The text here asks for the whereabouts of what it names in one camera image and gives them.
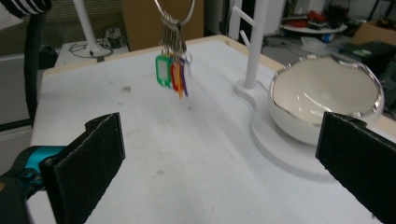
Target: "tabletop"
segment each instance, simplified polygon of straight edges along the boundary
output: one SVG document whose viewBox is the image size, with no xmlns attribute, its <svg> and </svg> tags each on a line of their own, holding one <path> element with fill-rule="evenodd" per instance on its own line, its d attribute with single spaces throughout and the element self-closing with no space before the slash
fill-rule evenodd
<svg viewBox="0 0 396 224">
<path fill-rule="evenodd" d="M 120 112 L 126 159 L 87 223 L 378 223 L 334 179 L 289 173 L 255 147 L 253 108 L 233 92 L 246 48 L 215 36 L 188 52 L 192 96 L 181 100 L 156 82 L 159 48 L 43 76 L 31 145 L 68 145 L 88 120 Z M 261 62 L 264 80 L 282 67 Z M 388 119 L 378 125 L 392 137 Z M 35 223 L 55 223 L 46 192 L 28 206 Z"/>
</svg>

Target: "cardboard box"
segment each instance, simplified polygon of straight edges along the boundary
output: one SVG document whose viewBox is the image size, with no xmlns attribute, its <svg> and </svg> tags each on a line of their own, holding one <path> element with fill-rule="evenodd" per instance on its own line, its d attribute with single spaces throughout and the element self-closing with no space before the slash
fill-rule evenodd
<svg viewBox="0 0 396 224">
<path fill-rule="evenodd" d="M 396 45 L 396 31 L 376 26 L 377 21 L 363 23 L 356 34 L 353 35 L 352 44 L 360 45 L 370 41 L 381 41 Z"/>
<path fill-rule="evenodd" d="M 159 46 L 163 25 L 153 0 L 121 0 L 130 50 Z M 184 19 L 191 1 L 159 0 L 163 10 L 173 18 Z M 204 36 L 204 0 L 196 0 L 190 21 L 182 27 L 186 40 Z"/>
</svg>

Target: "metal ring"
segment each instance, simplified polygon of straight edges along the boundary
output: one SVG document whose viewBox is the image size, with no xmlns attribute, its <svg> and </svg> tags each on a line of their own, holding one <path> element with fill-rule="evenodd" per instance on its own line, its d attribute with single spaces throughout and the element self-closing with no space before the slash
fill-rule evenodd
<svg viewBox="0 0 396 224">
<path fill-rule="evenodd" d="M 154 1 L 155 1 L 155 4 L 157 5 L 158 10 L 160 11 L 161 15 L 163 16 L 165 14 L 165 12 L 161 8 L 160 3 L 158 3 L 158 0 L 154 0 Z M 194 11 L 194 7 L 195 7 L 195 0 L 191 0 L 191 7 L 190 7 L 189 14 L 187 15 L 187 17 L 184 20 L 182 20 L 179 23 L 180 25 L 185 25 L 187 22 L 189 22 L 189 20 L 191 19 L 191 16 L 192 16 L 192 12 Z"/>
</svg>

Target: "white pole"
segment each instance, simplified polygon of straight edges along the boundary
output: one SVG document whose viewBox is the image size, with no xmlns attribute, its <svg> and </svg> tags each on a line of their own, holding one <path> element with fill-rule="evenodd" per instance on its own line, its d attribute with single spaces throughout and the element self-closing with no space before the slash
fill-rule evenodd
<svg viewBox="0 0 396 224">
<path fill-rule="evenodd" d="M 268 1 L 270 0 L 256 0 L 254 9 L 254 21 L 250 38 L 250 51 L 247 62 L 247 78 L 245 81 L 245 88 L 248 90 L 254 89 L 256 85 L 257 69 L 259 67 L 259 59 L 262 54 L 262 39 L 264 38 L 264 24 L 265 16 L 268 10 Z"/>
<path fill-rule="evenodd" d="M 90 19 L 88 18 L 87 9 L 85 8 L 82 0 L 73 0 L 78 14 L 79 21 L 81 22 L 82 30 L 84 31 L 85 38 L 87 39 L 87 50 L 92 52 L 99 52 L 99 47 L 96 45 L 95 36 L 91 27 Z"/>
</svg>

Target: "bowl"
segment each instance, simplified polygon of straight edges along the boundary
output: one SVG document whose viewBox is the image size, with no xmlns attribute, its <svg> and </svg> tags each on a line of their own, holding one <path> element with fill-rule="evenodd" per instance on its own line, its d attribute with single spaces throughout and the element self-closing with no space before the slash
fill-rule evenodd
<svg viewBox="0 0 396 224">
<path fill-rule="evenodd" d="M 370 127 L 384 109 L 384 92 L 362 63 L 332 55 L 308 55 L 277 72 L 271 83 L 269 112 L 291 137 L 315 146 L 325 111 L 361 119 Z"/>
</svg>

